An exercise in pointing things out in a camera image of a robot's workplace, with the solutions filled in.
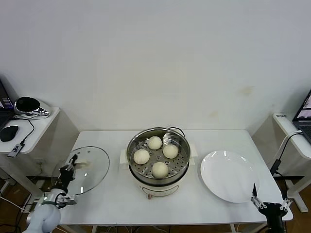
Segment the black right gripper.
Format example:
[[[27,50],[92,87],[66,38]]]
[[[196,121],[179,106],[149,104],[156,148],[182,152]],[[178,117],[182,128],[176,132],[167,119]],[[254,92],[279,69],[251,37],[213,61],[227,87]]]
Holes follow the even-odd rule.
[[[251,202],[266,217],[268,225],[282,225],[282,218],[288,213],[293,201],[285,198],[282,204],[262,202],[257,196],[256,184],[253,183]]]

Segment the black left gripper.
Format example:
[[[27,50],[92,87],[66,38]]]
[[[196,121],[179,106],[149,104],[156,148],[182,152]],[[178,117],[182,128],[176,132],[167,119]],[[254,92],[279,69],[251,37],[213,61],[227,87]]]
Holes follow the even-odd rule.
[[[57,189],[61,189],[63,191],[68,190],[69,183],[74,180],[74,176],[76,174],[75,166],[77,158],[77,154],[74,154],[69,160],[69,168],[68,166],[64,166],[59,169],[60,175],[56,182]]]

